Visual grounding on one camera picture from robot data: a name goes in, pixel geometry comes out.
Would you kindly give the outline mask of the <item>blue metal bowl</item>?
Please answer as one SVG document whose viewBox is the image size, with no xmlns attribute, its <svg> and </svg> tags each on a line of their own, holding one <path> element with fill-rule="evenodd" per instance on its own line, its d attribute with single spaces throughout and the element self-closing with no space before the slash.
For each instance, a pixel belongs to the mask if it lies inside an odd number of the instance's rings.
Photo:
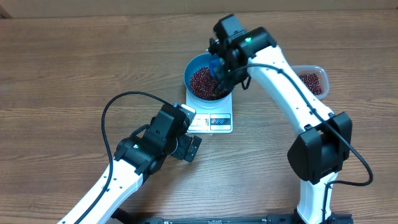
<svg viewBox="0 0 398 224">
<path fill-rule="evenodd" d="M 192 75 L 199 70 L 202 67 L 208 67 L 209 66 L 209 59 L 210 59 L 211 54 L 201 54 L 193 58 L 187 65 L 184 73 L 184 84 L 187 89 L 187 95 L 191 97 L 193 100 L 201 101 L 204 103 L 218 103 L 221 102 L 222 100 L 227 99 L 228 96 L 231 96 L 232 90 L 230 91 L 231 93 L 219 100 L 213 100 L 213 101 L 208 101 L 208 100 L 203 100 L 201 98 L 196 97 L 193 92 L 189 88 L 189 83 Z"/>
</svg>

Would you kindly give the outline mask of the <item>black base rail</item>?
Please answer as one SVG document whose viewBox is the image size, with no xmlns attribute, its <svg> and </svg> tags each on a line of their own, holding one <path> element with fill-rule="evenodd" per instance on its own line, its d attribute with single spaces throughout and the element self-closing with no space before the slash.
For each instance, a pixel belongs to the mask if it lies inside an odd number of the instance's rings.
<svg viewBox="0 0 398 224">
<path fill-rule="evenodd" d="M 161 217 L 139 218 L 118 208 L 111 218 L 121 223 L 133 224 L 294 224 L 300 223 L 295 215 L 268 215 L 266 217 L 234 217 L 234 218 L 180 218 L 167 219 Z"/>
</svg>

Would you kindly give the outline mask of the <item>red beans in bowl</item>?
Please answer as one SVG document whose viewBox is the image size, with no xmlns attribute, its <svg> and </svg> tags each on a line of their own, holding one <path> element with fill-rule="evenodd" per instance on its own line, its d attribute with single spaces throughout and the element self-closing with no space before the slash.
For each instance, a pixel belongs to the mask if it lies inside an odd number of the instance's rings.
<svg viewBox="0 0 398 224">
<path fill-rule="evenodd" d="M 196 97 L 208 101 L 222 99 L 231 93 L 219 86 L 209 67 L 202 67 L 192 75 L 189 88 Z"/>
</svg>

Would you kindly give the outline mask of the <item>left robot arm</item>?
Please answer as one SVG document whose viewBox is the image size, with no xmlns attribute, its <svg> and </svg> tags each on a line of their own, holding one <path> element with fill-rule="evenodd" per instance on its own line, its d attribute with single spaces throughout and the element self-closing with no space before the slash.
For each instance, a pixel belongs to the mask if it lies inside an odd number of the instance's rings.
<svg viewBox="0 0 398 224">
<path fill-rule="evenodd" d="M 102 177 L 61 223 L 106 223 L 168 156 L 191 162 L 201 143 L 201 138 L 187 135 L 195 115 L 185 104 L 164 104 L 150 124 L 118 144 Z"/>
</svg>

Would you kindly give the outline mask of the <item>clear plastic food container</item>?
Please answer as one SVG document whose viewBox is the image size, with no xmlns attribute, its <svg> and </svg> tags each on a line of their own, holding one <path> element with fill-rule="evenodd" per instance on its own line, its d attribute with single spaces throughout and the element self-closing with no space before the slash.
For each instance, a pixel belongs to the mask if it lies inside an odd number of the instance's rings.
<svg viewBox="0 0 398 224">
<path fill-rule="evenodd" d="M 322 69 L 317 65 L 296 65 L 292 66 L 292 70 L 297 74 L 298 77 L 304 73 L 315 73 L 320 79 L 320 84 L 323 90 L 323 93 L 321 95 L 315 95 L 315 96 L 318 99 L 322 99 L 327 96 L 330 86 L 329 86 L 328 76 L 326 74 L 326 71 L 324 71 L 324 69 Z"/>
</svg>

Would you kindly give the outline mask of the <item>blue plastic measuring scoop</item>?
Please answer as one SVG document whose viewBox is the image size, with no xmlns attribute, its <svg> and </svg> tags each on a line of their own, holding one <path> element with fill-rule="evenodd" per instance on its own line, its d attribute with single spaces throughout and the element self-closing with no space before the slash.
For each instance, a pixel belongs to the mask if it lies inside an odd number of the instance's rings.
<svg viewBox="0 0 398 224">
<path fill-rule="evenodd" d="M 220 58 L 219 58 L 219 56 L 217 56 L 217 54 L 210 55 L 209 66 L 208 67 L 209 67 L 211 76 L 214 79 L 217 79 L 217 73 L 222 68 L 222 65 L 221 65 L 221 62 L 220 62 Z"/>
</svg>

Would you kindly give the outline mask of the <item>white digital kitchen scale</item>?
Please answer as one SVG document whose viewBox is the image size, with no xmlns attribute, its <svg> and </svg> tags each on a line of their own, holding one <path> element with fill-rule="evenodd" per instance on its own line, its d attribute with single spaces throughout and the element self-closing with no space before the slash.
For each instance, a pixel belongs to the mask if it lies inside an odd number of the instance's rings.
<svg viewBox="0 0 398 224">
<path fill-rule="evenodd" d="M 233 131 L 232 93 L 218 100 L 203 100 L 187 90 L 186 105 L 196 110 L 191 134 L 227 134 Z"/>
</svg>

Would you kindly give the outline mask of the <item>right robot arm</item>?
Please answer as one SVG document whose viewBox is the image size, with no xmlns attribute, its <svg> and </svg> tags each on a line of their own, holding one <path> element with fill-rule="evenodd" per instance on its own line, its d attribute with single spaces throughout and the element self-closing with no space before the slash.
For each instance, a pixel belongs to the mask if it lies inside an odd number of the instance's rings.
<svg viewBox="0 0 398 224">
<path fill-rule="evenodd" d="M 282 49 L 263 27 L 246 31 L 232 14 L 213 28 L 208 51 L 218 57 L 210 70 L 220 88 L 232 90 L 251 79 L 270 94 L 294 130 L 287 157 L 300 178 L 295 223 L 352 223 L 351 215 L 330 209 L 331 190 L 350 153 L 352 122 L 334 114 L 299 79 Z"/>
</svg>

